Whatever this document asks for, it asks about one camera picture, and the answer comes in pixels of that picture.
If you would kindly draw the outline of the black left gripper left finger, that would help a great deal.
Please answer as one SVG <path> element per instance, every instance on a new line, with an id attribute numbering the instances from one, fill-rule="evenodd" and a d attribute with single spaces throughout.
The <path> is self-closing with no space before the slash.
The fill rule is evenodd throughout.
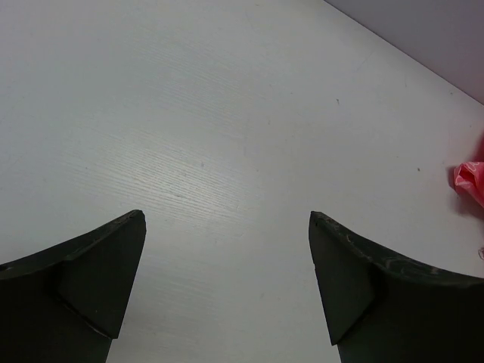
<path id="1" fill-rule="evenodd" d="M 105 362 L 146 236 L 141 210 L 1 266 L 3 362 Z"/>

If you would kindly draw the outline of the pink hooded jacket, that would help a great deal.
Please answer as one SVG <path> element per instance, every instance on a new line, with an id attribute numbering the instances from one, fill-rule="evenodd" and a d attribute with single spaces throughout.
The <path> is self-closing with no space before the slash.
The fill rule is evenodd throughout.
<path id="1" fill-rule="evenodd" d="M 483 136 L 470 160 L 453 169 L 452 180 L 458 193 L 468 194 L 483 207 Z"/>

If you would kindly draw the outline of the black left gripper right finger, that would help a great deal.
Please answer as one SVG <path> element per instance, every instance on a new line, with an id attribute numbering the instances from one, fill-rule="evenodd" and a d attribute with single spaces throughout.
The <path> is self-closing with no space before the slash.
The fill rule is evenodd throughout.
<path id="1" fill-rule="evenodd" d="M 312 212 L 309 245 L 343 362 L 481 362 L 483 281 L 437 268 Z"/>

